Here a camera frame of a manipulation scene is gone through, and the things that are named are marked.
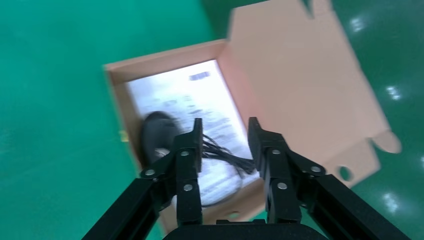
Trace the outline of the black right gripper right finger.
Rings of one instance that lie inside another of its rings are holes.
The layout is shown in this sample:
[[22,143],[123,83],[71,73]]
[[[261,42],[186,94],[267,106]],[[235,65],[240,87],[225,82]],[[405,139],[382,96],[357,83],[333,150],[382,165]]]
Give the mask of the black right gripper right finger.
[[407,236],[334,175],[291,150],[280,133],[248,119],[248,145],[264,181],[267,222],[301,226],[301,208],[330,240],[405,240]]

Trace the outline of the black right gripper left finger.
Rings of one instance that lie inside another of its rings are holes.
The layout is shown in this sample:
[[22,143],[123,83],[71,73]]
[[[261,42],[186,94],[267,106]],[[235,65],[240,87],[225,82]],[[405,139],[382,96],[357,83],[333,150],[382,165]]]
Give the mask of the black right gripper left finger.
[[166,240],[187,240],[181,233],[188,226],[200,226],[203,214],[198,184],[201,171],[203,124],[195,118],[193,130],[174,139],[170,153],[143,170],[94,226],[85,240],[144,240],[160,211],[177,197],[177,228]]

